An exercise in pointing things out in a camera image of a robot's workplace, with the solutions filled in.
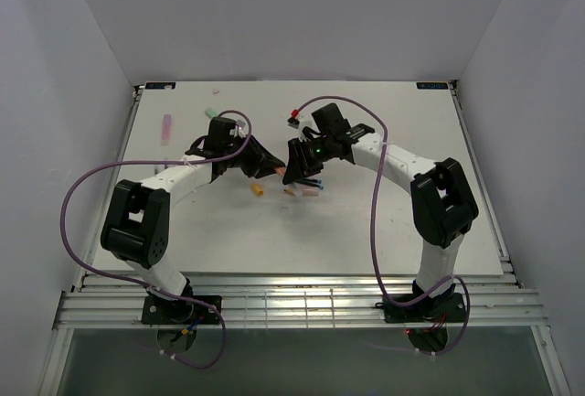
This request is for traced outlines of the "orange pink highlighter pen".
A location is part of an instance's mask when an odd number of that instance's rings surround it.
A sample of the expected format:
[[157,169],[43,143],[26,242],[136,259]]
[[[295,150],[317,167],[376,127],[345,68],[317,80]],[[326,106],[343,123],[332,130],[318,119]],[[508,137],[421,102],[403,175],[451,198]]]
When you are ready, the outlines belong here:
[[283,190],[284,193],[290,195],[292,197],[318,197],[320,195],[320,189],[316,187],[301,187],[301,188],[291,188],[286,187]]

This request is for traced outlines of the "orange highlighter cap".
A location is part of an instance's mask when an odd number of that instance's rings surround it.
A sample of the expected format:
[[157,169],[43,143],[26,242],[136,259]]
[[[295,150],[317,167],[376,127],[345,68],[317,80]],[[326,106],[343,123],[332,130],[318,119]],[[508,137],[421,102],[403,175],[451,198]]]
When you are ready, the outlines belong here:
[[250,190],[256,197],[261,197],[264,195],[263,187],[257,183],[252,183],[250,185]]

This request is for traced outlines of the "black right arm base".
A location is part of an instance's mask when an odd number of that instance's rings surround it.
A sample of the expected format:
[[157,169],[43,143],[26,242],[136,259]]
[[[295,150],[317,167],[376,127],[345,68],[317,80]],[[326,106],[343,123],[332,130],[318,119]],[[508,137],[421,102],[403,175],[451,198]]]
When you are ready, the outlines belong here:
[[455,291],[454,284],[450,284],[445,292],[426,297],[412,306],[395,306],[383,298],[375,308],[383,311],[386,323],[462,323],[467,316],[463,296]]

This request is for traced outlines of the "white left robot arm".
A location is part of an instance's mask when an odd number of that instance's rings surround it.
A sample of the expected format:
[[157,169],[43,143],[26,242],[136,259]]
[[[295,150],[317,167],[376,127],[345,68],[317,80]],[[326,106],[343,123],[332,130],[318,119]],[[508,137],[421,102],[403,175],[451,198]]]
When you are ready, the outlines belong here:
[[238,133],[227,117],[213,118],[207,134],[196,139],[181,162],[138,182],[119,181],[101,230],[101,247],[132,267],[174,322],[186,321],[194,301],[187,279],[167,256],[172,208],[197,189],[214,182],[226,170],[238,168],[249,178],[276,173],[284,163],[254,136]]

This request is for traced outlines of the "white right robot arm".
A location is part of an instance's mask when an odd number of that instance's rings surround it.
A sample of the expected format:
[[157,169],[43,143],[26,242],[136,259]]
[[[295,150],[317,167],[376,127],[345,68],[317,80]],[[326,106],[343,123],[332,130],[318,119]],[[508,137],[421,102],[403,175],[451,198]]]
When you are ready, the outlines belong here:
[[363,123],[352,125],[333,102],[314,111],[309,122],[293,110],[288,124],[297,135],[288,143],[284,185],[315,176],[325,162],[339,159],[374,171],[375,187],[387,179],[409,195],[422,253],[408,303],[418,317],[435,319],[446,308],[444,296],[452,293],[463,237],[479,215],[461,164],[452,158],[434,161],[392,144],[386,126],[376,131]]

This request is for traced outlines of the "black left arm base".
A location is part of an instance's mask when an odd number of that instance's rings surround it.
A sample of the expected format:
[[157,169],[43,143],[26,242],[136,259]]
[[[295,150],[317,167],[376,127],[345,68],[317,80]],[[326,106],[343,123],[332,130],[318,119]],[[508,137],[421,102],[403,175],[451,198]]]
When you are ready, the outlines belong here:
[[146,290],[141,323],[148,326],[189,326],[196,321],[202,325],[217,325],[218,315],[210,308],[172,299],[159,293]]

